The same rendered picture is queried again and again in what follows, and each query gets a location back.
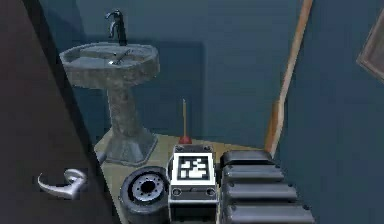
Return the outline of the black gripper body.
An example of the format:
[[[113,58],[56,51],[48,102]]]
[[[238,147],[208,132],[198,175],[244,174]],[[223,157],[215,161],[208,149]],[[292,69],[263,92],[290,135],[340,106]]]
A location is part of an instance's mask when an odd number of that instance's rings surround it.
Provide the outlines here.
[[[163,167],[146,166],[128,175],[119,194],[125,220],[129,224],[167,224],[168,187]]]

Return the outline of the dark brown room door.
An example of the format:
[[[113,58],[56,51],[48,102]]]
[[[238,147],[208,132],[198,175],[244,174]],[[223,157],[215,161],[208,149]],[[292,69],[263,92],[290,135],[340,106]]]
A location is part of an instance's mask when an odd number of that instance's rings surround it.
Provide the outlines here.
[[[39,188],[66,169],[76,199]],[[0,0],[0,224],[121,224],[39,0]]]

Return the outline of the black sink faucet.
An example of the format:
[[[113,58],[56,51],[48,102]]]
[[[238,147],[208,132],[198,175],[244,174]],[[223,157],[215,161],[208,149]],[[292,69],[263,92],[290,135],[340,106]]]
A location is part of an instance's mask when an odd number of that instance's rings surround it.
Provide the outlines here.
[[[117,37],[118,44],[120,46],[127,45],[127,37],[124,24],[124,16],[122,12],[115,9],[105,15],[106,19],[113,17],[113,21],[109,25],[109,37]]]

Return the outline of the grey pedestal sink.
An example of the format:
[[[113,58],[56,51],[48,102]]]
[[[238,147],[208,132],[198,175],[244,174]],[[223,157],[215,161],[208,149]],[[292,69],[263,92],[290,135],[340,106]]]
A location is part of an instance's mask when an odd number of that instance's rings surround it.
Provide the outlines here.
[[[158,50],[151,45],[97,42],[69,48],[60,59],[72,85],[107,93],[111,138],[106,160],[133,167],[145,164],[157,137],[142,125],[132,88],[160,72]]]

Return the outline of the framed wall picture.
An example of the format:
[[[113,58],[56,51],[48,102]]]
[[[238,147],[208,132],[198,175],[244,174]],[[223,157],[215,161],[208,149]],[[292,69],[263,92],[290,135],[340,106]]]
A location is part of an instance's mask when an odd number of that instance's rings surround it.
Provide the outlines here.
[[[356,63],[384,83],[384,7],[370,29]]]

